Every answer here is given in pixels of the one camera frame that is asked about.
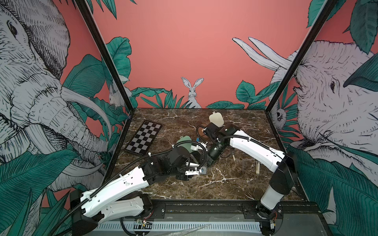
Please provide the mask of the mint green clipper case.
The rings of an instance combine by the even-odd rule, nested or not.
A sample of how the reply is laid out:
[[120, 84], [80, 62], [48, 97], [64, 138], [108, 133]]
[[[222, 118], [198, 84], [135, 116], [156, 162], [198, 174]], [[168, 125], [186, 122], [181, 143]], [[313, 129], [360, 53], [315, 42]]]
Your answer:
[[[184, 141], [192, 141], [190, 136], [182, 136], [176, 143], [181, 143]], [[176, 148], [178, 148], [180, 151], [188, 152], [189, 154], [192, 154], [194, 151], [191, 149], [192, 143], [182, 143], [180, 145], [176, 145]]]

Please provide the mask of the brown clipper case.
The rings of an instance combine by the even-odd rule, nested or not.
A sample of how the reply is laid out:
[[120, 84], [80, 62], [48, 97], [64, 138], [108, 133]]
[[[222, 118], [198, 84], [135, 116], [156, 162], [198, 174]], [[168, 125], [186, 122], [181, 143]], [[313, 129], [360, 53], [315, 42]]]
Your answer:
[[203, 129], [200, 128], [197, 131], [197, 134], [198, 134], [199, 139], [201, 139], [202, 141], [204, 141], [206, 139], [206, 135], [203, 133]]

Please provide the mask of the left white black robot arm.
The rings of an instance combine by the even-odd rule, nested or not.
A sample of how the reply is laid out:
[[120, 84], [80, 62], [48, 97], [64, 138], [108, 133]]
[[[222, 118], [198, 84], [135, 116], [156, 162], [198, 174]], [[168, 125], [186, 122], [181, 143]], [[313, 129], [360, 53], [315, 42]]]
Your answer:
[[140, 189], [164, 181], [170, 176], [187, 180], [191, 174], [202, 174], [209, 155], [206, 145], [197, 141], [180, 141], [169, 150], [143, 156], [133, 161], [100, 187], [70, 194], [70, 211], [58, 221], [49, 232], [55, 236], [60, 226], [72, 220], [71, 227], [60, 232], [63, 236], [72, 233], [82, 236], [108, 220], [110, 217], [122, 218], [126, 215], [138, 216], [150, 211], [147, 197], [142, 197], [142, 206], [130, 205], [122, 198]]

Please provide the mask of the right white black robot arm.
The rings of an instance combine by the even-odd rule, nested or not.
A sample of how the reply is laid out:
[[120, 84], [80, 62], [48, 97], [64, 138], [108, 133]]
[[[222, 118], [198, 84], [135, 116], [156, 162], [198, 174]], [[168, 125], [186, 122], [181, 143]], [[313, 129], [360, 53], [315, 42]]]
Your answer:
[[209, 123], [200, 126], [200, 129], [212, 142], [207, 151], [207, 164], [214, 163], [227, 147], [232, 147], [254, 158], [273, 173], [258, 204], [260, 211], [272, 212], [297, 183], [298, 161], [293, 152], [286, 153], [269, 147], [232, 124], [218, 127]]

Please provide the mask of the cream clipper case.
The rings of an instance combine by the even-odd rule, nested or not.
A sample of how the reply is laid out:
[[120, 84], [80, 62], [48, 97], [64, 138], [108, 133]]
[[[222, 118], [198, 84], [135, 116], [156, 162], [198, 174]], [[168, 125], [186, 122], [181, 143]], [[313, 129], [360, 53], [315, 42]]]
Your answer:
[[223, 120], [222, 114], [220, 112], [213, 112], [209, 116], [209, 121], [211, 123], [213, 123], [214, 125], [216, 125], [217, 127], [224, 126], [224, 120]]

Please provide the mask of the black white checkerboard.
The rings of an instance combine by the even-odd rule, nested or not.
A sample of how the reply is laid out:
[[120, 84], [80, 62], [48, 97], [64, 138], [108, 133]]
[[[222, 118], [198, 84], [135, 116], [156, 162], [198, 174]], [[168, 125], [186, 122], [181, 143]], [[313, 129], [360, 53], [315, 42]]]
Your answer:
[[138, 156], [146, 155], [161, 128], [162, 124], [160, 123], [144, 120], [126, 146], [125, 151]]

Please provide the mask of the cream tweezers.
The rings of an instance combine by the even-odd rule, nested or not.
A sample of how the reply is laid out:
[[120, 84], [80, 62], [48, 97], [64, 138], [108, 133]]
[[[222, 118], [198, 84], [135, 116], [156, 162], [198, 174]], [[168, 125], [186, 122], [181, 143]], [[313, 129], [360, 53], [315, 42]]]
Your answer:
[[256, 165], [256, 174], [259, 175], [260, 174], [260, 163], [258, 163]]

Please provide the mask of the white perforated strip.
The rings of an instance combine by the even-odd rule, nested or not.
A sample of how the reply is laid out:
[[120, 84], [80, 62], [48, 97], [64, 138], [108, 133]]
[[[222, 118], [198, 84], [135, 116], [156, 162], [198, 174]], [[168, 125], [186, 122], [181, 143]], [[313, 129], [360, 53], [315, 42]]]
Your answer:
[[184, 222], [184, 221], [155, 221], [146, 224], [125, 221], [124, 226], [128, 231], [134, 232], [171, 232], [199, 228], [202, 231], [214, 232], [243, 232], [260, 233], [258, 222]]

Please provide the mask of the black aluminium front rail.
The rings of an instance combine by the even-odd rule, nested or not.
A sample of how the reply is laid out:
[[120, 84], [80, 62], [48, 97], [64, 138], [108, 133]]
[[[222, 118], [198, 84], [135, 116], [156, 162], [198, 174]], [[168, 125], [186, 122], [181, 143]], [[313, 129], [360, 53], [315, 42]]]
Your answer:
[[[153, 199], [153, 214], [150, 219], [164, 219], [170, 214], [195, 214], [203, 216], [205, 214], [242, 215], [244, 219], [262, 221], [258, 216], [256, 205], [258, 200], [172, 200]], [[314, 202], [304, 201], [281, 201], [274, 208], [273, 216], [283, 219], [289, 214], [320, 214], [318, 205]]]

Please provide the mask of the left black frame post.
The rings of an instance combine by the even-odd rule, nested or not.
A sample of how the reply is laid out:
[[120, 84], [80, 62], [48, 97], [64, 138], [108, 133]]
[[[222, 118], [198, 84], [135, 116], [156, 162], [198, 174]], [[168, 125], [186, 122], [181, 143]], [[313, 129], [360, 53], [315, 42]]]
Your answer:
[[109, 69], [109, 72], [112, 76], [112, 79], [114, 80], [121, 96], [122, 96], [122, 99], [126, 105], [126, 107], [128, 108], [128, 110], [130, 112], [133, 112], [134, 111], [134, 108], [129, 100], [129, 97], [125, 91], [125, 87], [124, 85], [122, 84], [121, 80], [120, 80], [120, 76], [119, 76], [119, 73], [115, 67], [115, 64], [109, 54], [109, 51], [106, 47], [106, 44], [103, 40], [103, 37], [101, 36], [100, 34], [100, 31], [96, 25], [96, 22], [93, 18], [93, 15], [90, 11], [90, 8], [89, 8], [89, 5], [87, 3], [87, 1], [83, 1], [83, 0], [75, 0], [75, 4], [77, 5], [81, 15], [82, 15], [82, 18], [84, 19], [86, 25], [87, 25], [87, 28], [89, 29], [91, 35], [92, 35], [92, 38], [94, 39], [95, 43], [96, 43], [96, 46], [107, 66], [107, 68]]

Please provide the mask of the black frame post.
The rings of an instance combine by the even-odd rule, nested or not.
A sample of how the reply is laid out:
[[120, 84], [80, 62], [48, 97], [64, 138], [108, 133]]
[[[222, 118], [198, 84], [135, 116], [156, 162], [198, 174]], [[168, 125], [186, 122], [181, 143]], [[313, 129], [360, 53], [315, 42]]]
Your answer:
[[128, 108], [128, 110], [130, 112], [133, 112], [134, 111], [134, 108], [129, 100], [129, 97], [125, 91], [125, 87], [124, 85], [122, 84], [121, 80], [120, 80], [120, 76], [119, 76], [119, 73], [115, 67], [115, 64], [109, 54], [109, 51], [106, 47], [106, 44], [103, 40], [103, 37], [101, 36], [100, 34], [100, 31], [96, 25], [96, 22], [93, 18], [93, 15], [90, 11], [90, 8], [89, 8], [89, 5], [87, 3], [87, 1], [83, 1], [83, 0], [75, 0], [75, 4], [77, 5], [81, 15], [82, 15], [82, 18], [84, 19], [86, 25], [87, 25], [87, 28], [89, 29], [91, 35], [92, 35], [92, 38], [94, 39], [95, 43], [96, 43], [96, 46], [107, 66], [107, 68], [109, 69], [109, 72], [112, 76], [112, 79], [114, 80], [121, 96], [122, 96], [122, 99], [126, 105], [126, 107]]
[[277, 91], [275, 92], [273, 98], [269, 102], [268, 106], [265, 109], [265, 112], [270, 113], [278, 101], [279, 97], [283, 93], [284, 89], [287, 87], [289, 81], [294, 76], [296, 69], [299, 67], [300, 63], [302, 62], [303, 58], [307, 54], [311, 44], [314, 42], [316, 37], [318, 36], [319, 32], [321, 31], [323, 25], [327, 21], [329, 15], [331, 14], [333, 8], [335, 7], [336, 0], [328, 0], [325, 1], [318, 13], [313, 25], [311, 26], [305, 40], [303, 41], [301, 47], [299, 48], [297, 55], [295, 56], [293, 62], [291, 63], [289, 69], [287, 70], [286, 74], [284, 75], [282, 81], [279, 84]]

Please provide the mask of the right black frame post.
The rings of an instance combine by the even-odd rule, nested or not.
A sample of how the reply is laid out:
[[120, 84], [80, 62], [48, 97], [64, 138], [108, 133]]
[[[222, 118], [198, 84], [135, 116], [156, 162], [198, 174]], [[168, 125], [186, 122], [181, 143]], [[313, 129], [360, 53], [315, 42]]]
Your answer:
[[299, 67], [300, 63], [302, 62], [303, 58], [307, 54], [311, 44], [314, 42], [316, 37], [318, 36], [319, 32], [321, 31], [323, 25], [327, 21], [329, 15], [331, 14], [333, 8], [335, 7], [336, 0], [328, 0], [325, 1], [318, 13], [313, 25], [311, 26], [305, 40], [303, 41], [301, 47], [299, 48], [297, 55], [295, 56], [293, 62], [291, 63], [289, 69], [287, 70], [286, 74], [284, 75], [282, 81], [279, 84], [277, 91], [275, 92], [273, 98], [269, 102], [268, 106], [265, 109], [265, 112], [270, 113], [278, 101], [279, 97], [283, 93], [284, 89], [287, 87], [289, 81], [294, 76], [296, 69]]

